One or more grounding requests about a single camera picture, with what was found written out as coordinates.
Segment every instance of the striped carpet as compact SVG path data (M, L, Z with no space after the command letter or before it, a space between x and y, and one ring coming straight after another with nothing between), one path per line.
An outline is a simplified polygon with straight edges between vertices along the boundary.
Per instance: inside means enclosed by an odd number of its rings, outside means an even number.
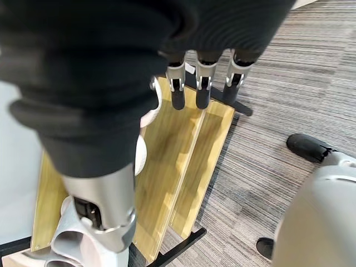
M187 61L194 63L195 54ZM229 54L214 86L223 88ZM251 70L196 226L208 233L169 267L269 266L255 243L273 232L305 178L317 168L293 155L302 132L356 155L356 1L318 1L292 11ZM181 240L166 235L162 252ZM131 266L139 266L134 251Z

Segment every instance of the black metal bar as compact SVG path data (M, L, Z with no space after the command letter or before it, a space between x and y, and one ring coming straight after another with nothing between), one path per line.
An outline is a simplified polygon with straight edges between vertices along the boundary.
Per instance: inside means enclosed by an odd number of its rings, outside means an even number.
M0 245L0 267L2 267L3 256L28 249L31 244L31 237L19 239L13 242L9 242L3 245Z
M181 243L176 245L166 254L159 253L157 259L148 265L147 267L164 267L167 264L171 263L174 259L176 259L180 254L190 248L193 244L195 244L199 239L201 239L206 234L206 229L201 228L195 233L191 233L187 239L183 240Z
M195 78L195 75L191 74L190 72L185 72L185 85L186 86L189 86L191 87L192 89L195 89L196 90L196 78ZM235 101L233 102L232 104L229 104L229 103L226 103L224 100L223 100L223 93L215 88L214 86L211 87L211 98L221 102L221 103L224 103L230 107L233 107L235 109L236 112L238 113L242 113L248 117L250 117L252 114L253 114L253 110L247 106L245 106L244 104L238 102L238 101Z

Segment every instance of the wooden stand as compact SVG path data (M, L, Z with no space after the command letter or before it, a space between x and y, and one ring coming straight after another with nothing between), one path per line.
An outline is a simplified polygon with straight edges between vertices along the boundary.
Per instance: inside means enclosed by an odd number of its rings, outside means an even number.
M185 108L177 111L166 79L159 78L159 82L162 108L142 132L147 160L136 177L138 222L133 244L150 266L167 265L206 233L205 229L191 231L235 111L214 100L207 109L199 110L196 93L189 87L185 88ZM66 196L61 176L44 153L32 251L49 246ZM168 226L184 241L162 255L160 247Z

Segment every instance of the wooden plank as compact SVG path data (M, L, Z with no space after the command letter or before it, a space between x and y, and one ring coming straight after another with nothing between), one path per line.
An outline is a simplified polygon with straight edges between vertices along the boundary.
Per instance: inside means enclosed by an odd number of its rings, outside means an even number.
M233 117L234 109L219 102L210 102L206 110L170 221L184 239L191 233Z
M47 153L42 154L31 251L50 245L61 217L61 206L67 196L61 175L53 167Z
M133 242L148 262L160 250L205 115L196 108L195 91L185 88L185 108L177 111L166 79L159 82L162 108L146 129L146 165L136 178L138 222Z

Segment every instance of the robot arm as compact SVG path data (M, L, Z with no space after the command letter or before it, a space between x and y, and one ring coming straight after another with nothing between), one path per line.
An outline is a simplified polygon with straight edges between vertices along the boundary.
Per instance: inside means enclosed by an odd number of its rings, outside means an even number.
M37 131L82 223L110 250L135 232L140 118L164 73L184 107L184 54L197 51L197 107L217 61L234 49L224 97L234 101L294 0L33 1L0 3L0 79L19 87L12 115Z

